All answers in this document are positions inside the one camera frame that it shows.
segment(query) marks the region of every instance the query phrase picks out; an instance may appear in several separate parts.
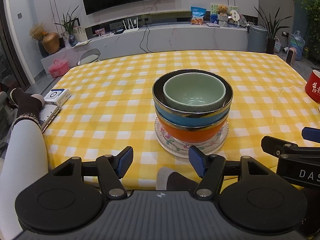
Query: blue vase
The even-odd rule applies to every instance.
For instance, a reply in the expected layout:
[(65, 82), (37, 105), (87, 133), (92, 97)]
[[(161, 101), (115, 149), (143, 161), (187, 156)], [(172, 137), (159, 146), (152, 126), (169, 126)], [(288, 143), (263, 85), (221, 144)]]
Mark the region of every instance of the blue vase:
[(71, 47), (74, 47), (78, 43), (76, 37), (73, 34), (69, 36), (68, 41)]

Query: stacked bowls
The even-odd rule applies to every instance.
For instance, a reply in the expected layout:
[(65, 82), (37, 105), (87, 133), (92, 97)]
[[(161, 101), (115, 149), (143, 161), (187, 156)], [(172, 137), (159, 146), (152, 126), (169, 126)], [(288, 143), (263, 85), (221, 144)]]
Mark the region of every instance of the stacked bowls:
[(182, 69), (160, 77), (152, 95), (158, 120), (170, 135), (202, 143), (214, 137), (227, 120), (233, 90), (219, 75)]

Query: green bowl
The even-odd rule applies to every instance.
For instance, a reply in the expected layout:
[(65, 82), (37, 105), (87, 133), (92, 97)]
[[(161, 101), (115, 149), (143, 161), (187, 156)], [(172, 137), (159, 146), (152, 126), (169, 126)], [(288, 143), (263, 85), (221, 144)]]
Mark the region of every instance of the green bowl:
[(170, 107), (192, 113), (208, 112), (222, 106), (224, 84), (205, 73), (183, 73), (170, 78), (163, 87)]

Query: screw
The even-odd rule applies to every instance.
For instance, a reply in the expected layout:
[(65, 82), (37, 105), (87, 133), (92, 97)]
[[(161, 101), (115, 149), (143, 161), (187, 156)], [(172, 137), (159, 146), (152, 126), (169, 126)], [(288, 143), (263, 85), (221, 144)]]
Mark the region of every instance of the screw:
[(212, 194), (212, 191), (207, 188), (202, 188), (198, 189), (196, 193), (199, 197), (209, 197)]
[(113, 197), (121, 197), (124, 194), (124, 190), (120, 188), (113, 188), (109, 190), (109, 195)]

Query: table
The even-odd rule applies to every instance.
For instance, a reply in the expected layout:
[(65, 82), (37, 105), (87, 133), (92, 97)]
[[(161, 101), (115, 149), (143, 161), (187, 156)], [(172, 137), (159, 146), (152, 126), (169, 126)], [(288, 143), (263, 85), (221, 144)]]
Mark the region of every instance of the table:
[(277, 158), (260, 147), (265, 135), (299, 146), (317, 145), (303, 140), (301, 130), (320, 128), (318, 105), (304, 92), (302, 77), (278, 56), (160, 52), (90, 63), (63, 76), (55, 88), (69, 88), (72, 97), (44, 133), (51, 168), (72, 156), (92, 161), (132, 146), (134, 160), (122, 179), (125, 187), (154, 188), (163, 166), (199, 181), (188, 160), (166, 152), (154, 132), (152, 85), (161, 75), (182, 68), (217, 73), (233, 87), (229, 134), (218, 152), (227, 160), (249, 155), (268, 168), (275, 167)]

